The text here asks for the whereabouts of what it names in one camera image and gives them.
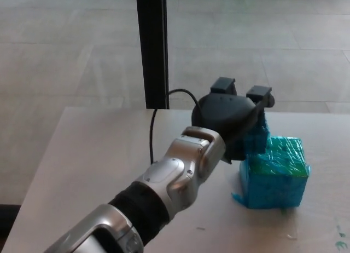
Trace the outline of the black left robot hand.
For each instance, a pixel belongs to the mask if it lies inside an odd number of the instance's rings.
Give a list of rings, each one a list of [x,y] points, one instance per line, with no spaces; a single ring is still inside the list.
[[[265,153],[270,137],[265,109],[274,105],[271,87],[254,85],[245,96],[239,96],[234,78],[219,77],[194,107],[191,123],[223,138],[224,162],[243,161]]]

